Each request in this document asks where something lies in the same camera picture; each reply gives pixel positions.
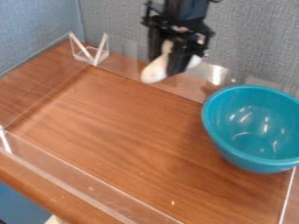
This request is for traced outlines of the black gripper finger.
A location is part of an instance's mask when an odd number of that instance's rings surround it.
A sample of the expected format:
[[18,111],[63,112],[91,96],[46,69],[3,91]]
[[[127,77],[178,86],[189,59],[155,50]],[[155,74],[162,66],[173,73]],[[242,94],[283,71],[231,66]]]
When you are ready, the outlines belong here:
[[149,31],[149,59],[155,60],[162,54],[165,36],[158,27],[151,27]]
[[201,64],[201,57],[194,55],[187,43],[179,40],[173,42],[173,50],[169,53],[167,75],[183,73],[187,69]]

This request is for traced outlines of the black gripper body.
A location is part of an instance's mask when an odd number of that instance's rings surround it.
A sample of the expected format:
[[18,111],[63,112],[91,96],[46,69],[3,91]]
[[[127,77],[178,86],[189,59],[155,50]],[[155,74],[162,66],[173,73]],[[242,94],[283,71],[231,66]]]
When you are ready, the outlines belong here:
[[170,39],[187,43],[193,54],[205,55],[214,30],[205,24],[210,4],[214,0],[155,0],[146,2],[146,14],[142,24],[162,30],[163,41]]

